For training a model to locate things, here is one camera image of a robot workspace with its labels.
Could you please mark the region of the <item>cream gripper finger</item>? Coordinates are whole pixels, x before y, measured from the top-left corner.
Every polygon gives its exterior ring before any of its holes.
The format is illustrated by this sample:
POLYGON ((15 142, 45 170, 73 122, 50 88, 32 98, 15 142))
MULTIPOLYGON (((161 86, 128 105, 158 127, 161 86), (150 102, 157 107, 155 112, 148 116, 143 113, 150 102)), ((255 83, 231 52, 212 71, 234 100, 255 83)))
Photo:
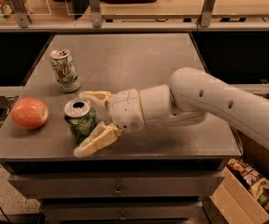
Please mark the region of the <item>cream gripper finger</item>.
POLYGON ((121 130, 113 123, 105 125, 101 121, 74 150, 74 156, 77 158, 88 157, 96 151, 105 148, 118 140, 121 136, 121 130))
POLYGON ((82 91, 78 96, 88 100, 93 106, 107 111, 107 105, 113 99, 114 94, 109 91, 82 91))

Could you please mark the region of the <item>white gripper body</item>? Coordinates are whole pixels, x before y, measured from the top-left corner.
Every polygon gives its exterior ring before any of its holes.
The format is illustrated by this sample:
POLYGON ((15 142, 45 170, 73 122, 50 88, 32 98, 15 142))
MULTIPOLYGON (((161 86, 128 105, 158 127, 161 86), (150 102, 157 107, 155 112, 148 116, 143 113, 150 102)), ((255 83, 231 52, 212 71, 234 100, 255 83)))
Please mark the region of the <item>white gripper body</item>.
POLYGON ((125 133, 134 133, 145 128, 139 92, 135 89, 116 93, 109 102, 108 114, 112 122, 125 133))

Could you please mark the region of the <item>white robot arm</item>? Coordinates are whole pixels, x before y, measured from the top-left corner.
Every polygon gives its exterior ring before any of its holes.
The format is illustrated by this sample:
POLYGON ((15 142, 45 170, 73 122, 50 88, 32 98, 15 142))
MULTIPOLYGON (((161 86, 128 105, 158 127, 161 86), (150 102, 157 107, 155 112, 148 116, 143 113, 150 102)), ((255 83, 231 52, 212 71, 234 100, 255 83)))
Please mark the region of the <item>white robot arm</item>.
POLYGON ((141 91, 84 91, 80 96, 102 109, 110 123, 98 124, 75 148, 78 158, 113 144, 122 133, 141 131, 151 123, 193 125, 202 122, 207 113, 227 121, 269 150, 269 100, 198 69, 180 68, 169 84, 141 91))

